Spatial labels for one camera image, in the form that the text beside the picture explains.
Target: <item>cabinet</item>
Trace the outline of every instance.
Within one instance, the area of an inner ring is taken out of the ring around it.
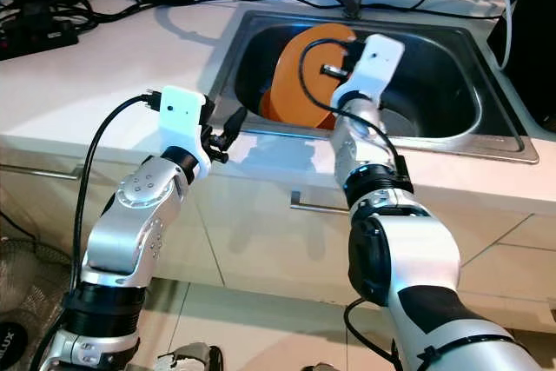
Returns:
[[[556,298],[555,270],[554,251],[497,244],[462,269],[460,290],[479,306],[496,307],[501,319],[487,317],[504,326],[556,333],[549,302]]]
[[[462,265],[527,217],[527,213],[490,209],[479,205],[454,205],[436,201],[421,203],[452,233],[460,249]]]
[[[533,215],[501,242],[556,251],[556,217]]]
[[[202,218],[226,287],[349,303],[346,215],[295,210],[305,203],[345,208],[340,190],[209,176],[196,185]]]
[[[2,153],[2,163],[71,173],[79,160],[39,153]],[[83,245],[90,229],[114,193],[117,184],[136,168],[134,164],[95,162],[89,179],[83,216]],[[69,253],[79,190],[78,179],[35,176],[0,170],[2,210],[42,241]],[[189,193],[187,204],[164,235],[156,276],[222,285],[209,240]]]

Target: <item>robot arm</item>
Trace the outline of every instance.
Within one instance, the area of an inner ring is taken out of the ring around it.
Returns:
[[[92,229],[81,281],[64,302],[41,371],[123,369],[139,346],[136,326],[145,289],[154,274],[164,230],[179,214],[195,178],[236,139],[247,114],[240,108],[212,135],[214,104],[195,92],[166,87],[160,103],[161,156],[152,156],[125,177]]]
[[[402,53],[400,43],[370,36],[349,79],[365,87],[340,86],[333,105],[381,126],[376,90],[386,87]],[[390,319],[403,369],[540,370],[504,328],[461,303],[458,247],[415,199],[403,157],[346,116],[337,119],[331,142],[350,208],[349,280]]]

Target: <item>countertop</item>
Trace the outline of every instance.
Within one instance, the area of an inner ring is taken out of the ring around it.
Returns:
[[[106,11],[122,0],[96,0]],[[83,157],[104,117],[123,100],[169,84],[207,94],[246,10],[338,16],[291,3],[215,3],[157,8],[80,36],[79,44],[0,62],[0,146]],[[460,26],[485,49],[492,23],[368,11],[366,19]],[[537,164],[403,149],[417,195],[457,204],[556,215],[556,142],[539,136],[505,76],[500,85],[539,154]],[[97,151],[109,161],[138,162],[159,152],[157,114],[142,105],[110,124]],[[241,133],[219,175],[337,188],[328,141]]]

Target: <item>stainless steel sink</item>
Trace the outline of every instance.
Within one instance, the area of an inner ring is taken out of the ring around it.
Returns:
[[[330,131],[269,121],[257,115],[282,50],[305,29],[344,23],[364,39],[381,33],[406,45],[382,96],[382,118],[396,146],[535,163],[538,156],[467,30],[443,26],[247,12],[209,96],[212,122],[223,124],[241,103],[250,112],[243,130],[327,138]]]

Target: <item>cabinet handle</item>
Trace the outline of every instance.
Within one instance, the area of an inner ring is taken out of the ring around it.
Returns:
[[[30,176],[41,176],[48,178],[57,178],[60,180],[78,181],[83,174],[83,165],[76,165],[69,173],[62,171],[54,171],[50,169],[32,169],[29,167],[20,167],[17,165],[0,164],[0,171],[9,171],[10,173],[27,174]]]
[[[331,213],[334,215],[349,215],[348,209],[333,208],[331,206],[320,206],[318,204],[301,203],[301,191],[292,191],[289,199],[289,208],[296,210],[307,210],[309,212]]]

